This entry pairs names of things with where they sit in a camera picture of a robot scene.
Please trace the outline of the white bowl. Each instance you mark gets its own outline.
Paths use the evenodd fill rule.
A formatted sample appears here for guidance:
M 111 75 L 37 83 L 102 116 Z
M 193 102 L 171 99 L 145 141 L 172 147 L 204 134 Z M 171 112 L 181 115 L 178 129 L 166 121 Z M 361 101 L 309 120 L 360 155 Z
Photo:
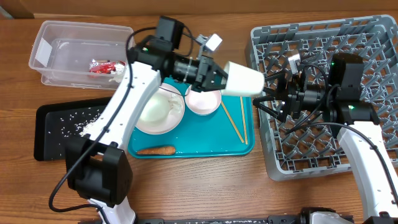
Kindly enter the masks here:
M 160 93 L 154 94 L 142 110 L 140 120 L 145 123 L 160 123 L 169 115 L 168 98 Z

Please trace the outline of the small white plate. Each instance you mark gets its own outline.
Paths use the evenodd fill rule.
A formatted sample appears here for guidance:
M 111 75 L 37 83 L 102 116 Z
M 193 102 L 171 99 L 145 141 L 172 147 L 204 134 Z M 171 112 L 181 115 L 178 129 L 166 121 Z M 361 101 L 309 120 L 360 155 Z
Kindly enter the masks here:
M 185 104 L 197 115 L 206 116 L 215 112 L 221 104 L 221 92 L 192 90 L 190 85 L 185 92 Z

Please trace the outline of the white paper cup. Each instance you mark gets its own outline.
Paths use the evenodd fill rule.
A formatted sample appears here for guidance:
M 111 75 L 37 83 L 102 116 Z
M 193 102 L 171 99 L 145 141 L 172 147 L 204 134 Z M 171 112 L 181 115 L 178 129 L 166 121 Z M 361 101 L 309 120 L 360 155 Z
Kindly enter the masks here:
M 221 90 L 222 95 L 254 96 L 260 94 L 264 88 L 264 75 L 257 70 L 234 62 L 228 62 L 224 67 L 224 71 L 228 74 L 228 77 L 223 79 L 226 85 Z

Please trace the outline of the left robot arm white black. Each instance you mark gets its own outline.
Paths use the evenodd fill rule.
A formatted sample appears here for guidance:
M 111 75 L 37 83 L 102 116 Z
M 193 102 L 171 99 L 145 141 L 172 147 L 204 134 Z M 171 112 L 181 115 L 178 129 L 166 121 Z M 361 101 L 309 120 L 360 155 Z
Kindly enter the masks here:
M 127 193 L 132 170 L 126 156 L 129 139 L 146 103 L 165 78 L 191 85 L 195 91 L 222 90 L 228 74 L 211 57 L 197 60 L 176 53 L 186 25 L 162 16 L 154 34 L 126 46 L 126 71 L 114 95 L 86 134 L 65 146 L 67 173 L 62 184 L 87 199 L 103 223 L 134 223 Z

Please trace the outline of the red foil wrapper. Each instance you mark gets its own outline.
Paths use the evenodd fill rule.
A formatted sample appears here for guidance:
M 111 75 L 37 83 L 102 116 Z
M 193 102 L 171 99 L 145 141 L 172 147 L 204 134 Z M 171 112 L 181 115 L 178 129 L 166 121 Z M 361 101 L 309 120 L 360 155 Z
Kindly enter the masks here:
M 113 69 L 113 65 L 116 62 L 122 62 L 122 61 L 93 60 L 90 63 L 89 72 L 91 72 L 91 73 L 111 74 L 111 70 Z

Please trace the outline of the white napkin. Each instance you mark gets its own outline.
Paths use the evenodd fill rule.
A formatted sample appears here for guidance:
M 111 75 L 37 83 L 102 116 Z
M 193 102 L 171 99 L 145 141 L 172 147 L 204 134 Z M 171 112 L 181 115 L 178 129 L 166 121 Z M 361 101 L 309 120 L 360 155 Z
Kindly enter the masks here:
M 109 79 L 109 82 L 120 83 L 124 76 L 125 67 L 125 62 L 116 62 L 111 70 L 112 77 Z

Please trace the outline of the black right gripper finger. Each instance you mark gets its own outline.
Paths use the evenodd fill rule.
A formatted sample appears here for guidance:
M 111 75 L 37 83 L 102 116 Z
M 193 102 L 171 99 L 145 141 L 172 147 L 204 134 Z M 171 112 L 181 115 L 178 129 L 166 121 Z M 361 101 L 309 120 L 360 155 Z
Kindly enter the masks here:
M 286 120 L 286 114 L 282 110 L 274 110 L 270 108 L 271 103 L 275 100 L 272 96 L 259 96 L 252 100 L 252 104 L 259 110 L 269 114 L 277 120 Z
M 278 71 L 276 73 L 273 73 L 272 75 L 268 75 L 264 78 L 265 82 L 269 82 L 271 80 L 275 80 L 275 79 L 279 79 L 279 78 L 284 78 L 285 77 L 286 72 L 281 70 Z

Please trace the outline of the wooden chopstick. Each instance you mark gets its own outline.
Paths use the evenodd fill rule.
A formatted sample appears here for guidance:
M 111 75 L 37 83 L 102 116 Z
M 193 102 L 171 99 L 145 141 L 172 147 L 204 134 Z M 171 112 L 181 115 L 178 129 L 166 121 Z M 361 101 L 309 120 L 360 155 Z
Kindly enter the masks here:
M 248 136 L 247 136 L 247 129 L 246 129 L 246 115 L 245 115 L 244 103 L 243 103 L 242 96 L 240 96 L 239 99 L 240 99 L 240 104 L 241 104 L 241 114 L 242 114 L 242 120 L 243 120 L 244 142 L 245 142 L 245 145 L 248 145 Z
M 221 106 L 222 106 L 222 108 L 224 109 L 224 112 L 226 113 L 226 115 L 227 115 L 227 117 L 228 117 L 228 119 L 229 119 L 229 122 L 231 123 L 233 129 L 235 130 L 235 132 L 236 132 L 236 134 L 237 134 L 239 140 L 240 140 L 242 143 L 244 143 L 244 140 L 243 140 L 242 135 L 240 134 L 238 128 L 237 128 L 236 125 L 235 125 L 235 122 L 233 121 L 233 119 L 232 119 L 232 117 L 231 117 L 231 115 L 230 115 L 230 113 L 229 113 L 227 107 L 225 106 L 225 104 L 223 103 L 222 100 L 221 100 Z

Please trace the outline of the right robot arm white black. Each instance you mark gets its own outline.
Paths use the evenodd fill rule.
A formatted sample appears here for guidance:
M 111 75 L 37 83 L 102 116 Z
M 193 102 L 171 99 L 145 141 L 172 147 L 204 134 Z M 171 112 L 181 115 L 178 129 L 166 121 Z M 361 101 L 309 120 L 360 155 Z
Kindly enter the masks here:
M 371 103 L 360 99 L 363 58 L 350 53 L 334 54 L 324 85 L 308 85 L 307 64 L 292 66 L 287 80 L 284 71 L 265 79 L 277 80 L 276 89 L 265 87 L 264 96 L 252 103 L 261 111 L 284 122 L 302 111 L 314 115 L 319 123 L 301 122 L 286 131 L 289 135 L 315 126 L 331 126 L 332 133 L 346 154 L 358 187 L 365 223 L 397 223 L 397 173 L 386 151 L 380 120 Z

